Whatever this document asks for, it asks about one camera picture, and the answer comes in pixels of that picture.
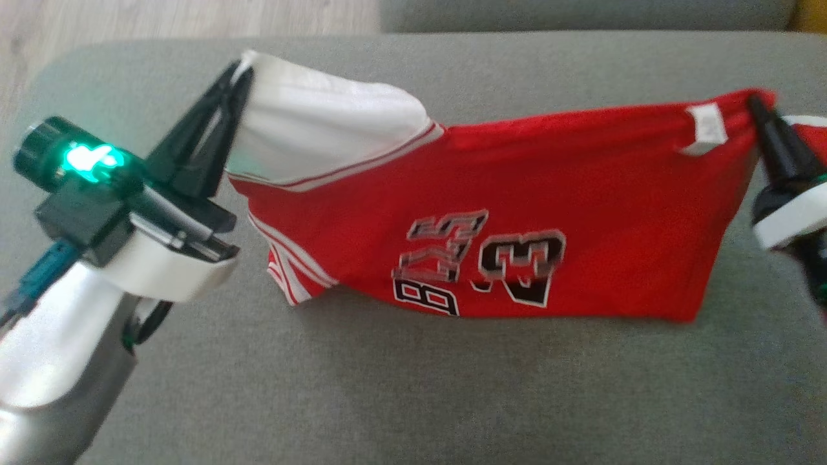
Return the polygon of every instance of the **green led light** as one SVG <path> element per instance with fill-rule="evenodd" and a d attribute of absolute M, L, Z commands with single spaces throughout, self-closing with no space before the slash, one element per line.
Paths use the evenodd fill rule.
<path fill-rule="evenodd" d="M 126 157 L 110 145 L 97 146 L 93 149 L 85 145 L 76 145 L 64 156 L 63 169 L 74 171 L 87 181 L 95 184 L 109 179 L 110 171 L 127 162 Z"/>

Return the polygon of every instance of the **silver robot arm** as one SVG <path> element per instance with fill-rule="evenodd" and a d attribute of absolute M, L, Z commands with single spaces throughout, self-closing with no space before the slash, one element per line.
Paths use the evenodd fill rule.
<path fill-rule="evenodd" d="M 238 247 L 217 237 L 235 216 L 209 198 L 251 81 L 232 64 L 145 160 L 60 117 L 26 135 L 15 169 L 50 192 L 36 217 L 55 246 L 0 307 L 0 465 L 75 463 L 136 346 L 235 269 Z"/>

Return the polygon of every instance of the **couch cushion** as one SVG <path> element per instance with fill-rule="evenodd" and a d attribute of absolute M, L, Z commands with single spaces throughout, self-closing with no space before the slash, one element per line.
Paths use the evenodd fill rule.
<path fill-rule="evenodd" d="M 146 153 L 248 47 L 406 89 L 447 124 L 751 86 L 777 90 L 789 113 L 827 114 L 818 36 L 270 38 L 77 51 L 33 83 L 7 133 L 58 113 Z M 8 165 L 0 181 L 9 288 L 45 246 L 31 216 L 44 195 Z M 795 263 L 752 236 L 761 186 L 758 173 L 686 326 L 450 319 L 346 290 L 288 309 L 265 272 L 265 243 L 240 222 L 230 237 L 243 248 L 239 269 L 210 299 L 176 307 L 138 349 L 141 364 L 81 463 L 817 463 L 827 454 L 827 331 Z M 245 213 L 229 186 L 218 200 Z"/>
<path fill-rule="evenodd" d="M 795 0 L 380 0 L 386 32 L 783 30 Z"/>

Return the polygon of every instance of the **printed number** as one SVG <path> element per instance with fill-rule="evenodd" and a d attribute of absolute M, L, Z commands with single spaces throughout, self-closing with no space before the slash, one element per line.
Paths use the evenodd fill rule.
<path fill-rule="evenodd" d="M 409 241 L 447 239 L 444 246 L 430 246 L 399 256 L 393 277 L 428 281 L 459 281 L 460 263 L 468 253 L 471 241 L 479 234 L 488 211 L 452 213 L 436 220 L 422 218 L 408 230 Z"/>
<path fill-rule="evenodd" d="M 484 282 L 472 282 L 479 292 L 490 292 L 502 281 L 519 304 L 545 307 L 552 273 L 566 250 L 566 237 L 557 230 L 488 237 L 480 246 L 478 268 Z"/>
<path fill-rule="evenodd" d="M 394 296 L 400 302 L 409 302 L 453 316 L 460 314 L 457 298 L 451 291 L 414 280 L 394 279 Z"/>

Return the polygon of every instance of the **wooden floor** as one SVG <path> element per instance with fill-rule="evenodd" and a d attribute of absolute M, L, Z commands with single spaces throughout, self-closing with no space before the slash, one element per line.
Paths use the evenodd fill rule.
<path fill-rule="evenodd" d="M 0 0 L 0 147 L 26 83 L 86 44 L 378 30 L 377 0 Z"/>

